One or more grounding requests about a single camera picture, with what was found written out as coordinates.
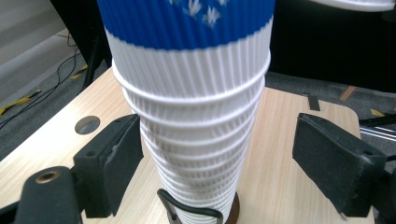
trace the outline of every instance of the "wooden board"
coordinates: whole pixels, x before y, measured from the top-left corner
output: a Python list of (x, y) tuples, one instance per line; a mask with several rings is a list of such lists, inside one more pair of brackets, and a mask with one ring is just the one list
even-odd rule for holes
[[(343, 219), (291, 157), (300, 112), (329, 119), (360, 136), (358, 118), (351, 109), (319, 103), (320, 112), (310, 111), (306, 97), (264, 90), (238, 186), (238, 223), (374, 223), (372, 212), (367, 218)], [(35, 172), (57, 165), (72, 167), (73, 156), (86, 143), (113, 119), (130, 113), (120, 84), (109, 69), (0, 162), (0, 207), (16, 202), (24, 180)], [(77, 134), (76, 123), (87, 116), (100, 118), (99, 128), (90, 134)], [(156, 195), (163, 185), (146, 146), (144, 154), (117, 216), (87, 219), (83, 215), (84, 223), (168, 223)]]

